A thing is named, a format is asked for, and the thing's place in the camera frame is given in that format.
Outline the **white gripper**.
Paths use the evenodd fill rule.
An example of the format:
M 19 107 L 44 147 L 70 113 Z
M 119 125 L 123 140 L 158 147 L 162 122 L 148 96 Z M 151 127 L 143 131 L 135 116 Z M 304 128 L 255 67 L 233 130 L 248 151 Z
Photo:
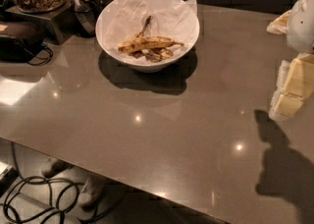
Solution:
M 287 34 L 288 46 L 297 52 L 314 52 L 314 0 L 297 0 L 291 10 L 270 22 L 267 32 Z M 274 121 L 292 118 L 314 92 L 314 55 L 298 54 L 283 60 L 269 117 Z

